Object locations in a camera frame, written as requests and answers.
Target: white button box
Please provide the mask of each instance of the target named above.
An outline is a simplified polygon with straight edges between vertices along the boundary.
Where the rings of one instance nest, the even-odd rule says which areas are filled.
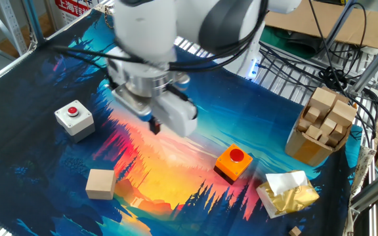
[[[78,100],[57,110],[55,116],[74,142],[79,142],[95,131],[93,115]]]

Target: red button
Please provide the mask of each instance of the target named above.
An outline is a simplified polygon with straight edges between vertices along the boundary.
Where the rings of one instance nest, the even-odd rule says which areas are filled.
[[[70,107],[70,108],[68,108],[68,113],[71,113],[71,114],[74,114],[75,112],[77,112],[78,110],[77,110],[77,108],[75,108],[75,107]]]
[[[75,108],[75,107],[68,108],[68,115],[70,117],[74,117],[74,116],[78,115],[78,109]]]
[[[235,162],[240,162],[244,158],[244,153],[240,149],[233,149],[230,152],[230,158],[231,158],[231,160],[233,160]]]

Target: cardboard box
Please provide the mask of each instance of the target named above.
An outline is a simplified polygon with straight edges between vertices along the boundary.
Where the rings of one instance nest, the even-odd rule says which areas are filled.
[[[344,6],[313,1],[313,7],[324,37],[327,37],[332,27],[341,15]],[[312,9],[308,0],[303,0],[299,7],[289,14],[269,12],[265,24],[276,28],[295,31],[320,37]],[[364,30],[364,13],[362,9],[353,9],[335,40],[359,45]],[[367,11],[367,29],[363,45],[378,49],[378,12]]]
[[[336,100],[348,103],[348,98],[333,92],[328,88],[324,88],[326,91],[336,94]],[[299,115],[299,118],[295,121],[291,134],[288,137],[287,145],[285,146],[285,152],[294,159],[297,159],[303,163],[306,163],[312,167],[319,165],[322,161],[326,159],[334,151],[338,151],[347,142],[349,133],[351,131],[350,125],[346,131],[345,137],[341,139],[336,147],[329,147],[318,140],[314,140],[307,134],[297,130],[297,125],[299,120],[303,118],[305,110],[308,107],[304,107]]]

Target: gold foil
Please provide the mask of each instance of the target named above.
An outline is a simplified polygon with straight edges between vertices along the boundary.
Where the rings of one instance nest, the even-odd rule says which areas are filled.
[[[265,188],[266,193],[277,210],[275,215],[279,215],[281,213],[291,213],[302,210],[310,206],[319,198],[318,193],[314,190],[310,181],[307,180],[307,182],[307,186],[295,187],[277,196],[274,196],[274,192],[271,190],[269,182],[265,182],[259,187]]]

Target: crumpled paper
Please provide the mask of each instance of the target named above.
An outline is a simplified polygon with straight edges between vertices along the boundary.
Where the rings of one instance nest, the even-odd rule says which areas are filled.
[[[266,179],[256,190],[271,219],[302,210],[319,198],[304,171],[267,174]]]

